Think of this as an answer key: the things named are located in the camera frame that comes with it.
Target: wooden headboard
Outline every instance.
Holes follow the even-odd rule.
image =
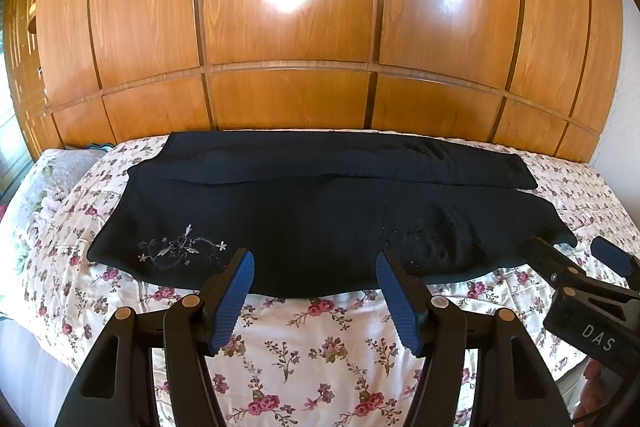
[[[28,37],[33,1],[7,0],[4,34],[36,155],[172,130],[373,128],[585,161],[622,47],[622,0],[35,0]]]

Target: floral pillow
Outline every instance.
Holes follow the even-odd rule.
[[[101,150],[46,150],[25,176],[0,221],[0,307],[47,223]]]

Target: bedspread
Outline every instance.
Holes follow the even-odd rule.
[[[139,282],[86,259],[88,245],[124,190],[127,168],[156,155],[165,140],[125,142],[98,161],[63,202],[26,261],[23,299],[12,316],[36,334],[45,350],[75,370],[119,306],[137,312],[165,309],[188,293]],[[593,168],[456,141],[519,154],[538,181],[533,193],[551,201],[578,238],[577,248],[562,245],[559,250],[592,277],[624,284],[591,256],[589,245],[603,235],[640,255],[640,233]],[[553,292],[528,266],[430,290],[470,311],[513,309],[555,378],[584,358],[543,328]],[[308,301],[249,295],[229,343],[208,363],[228,425],[339,427],[402,423],[422,360],[401,346],[382,293],[367,291]],[[467,351],[464,367],[456,425],[466,425],[470,417],[474,351]],[[154,377],[161,422],[172,425],[162,350],[154,350]]]

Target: folded black clothing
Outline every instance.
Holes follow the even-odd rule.
[[[535,186],[517,156],[440,140],[180,133],[129,176],[88,258],[164,286],[201,288],[241,247],[252,292],[309,298],[376,288],[383,248],[447,283],[524,264],[531,237],[576,245],[551,203],[509,188]]]

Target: blue gripper pad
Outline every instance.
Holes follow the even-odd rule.
[[[394,268],[385,253],[380,252],[376,259],[376,277],[391,312],[396,331],[402,345],[409,349],[415,357],[420,357],[424,343],[420,339],[418,324],[420,316],[416,313],[402,284],[396,277]]]
[[[244,257],[226,289],[225,296],[220,301],[220,305],[213,316],[213,337],[209,341],[212,353],[218,352],[220,347],[228,343],[231,334],[234,332],[238,315],[254,281],[254,273],[254,254],[247,251],[244,253]]]
[[[591,241],[591,254],[601,263],[606,264],[620,277],[629,277],[633,272],[632,257],[622,248],[607,241],[601,235]]]

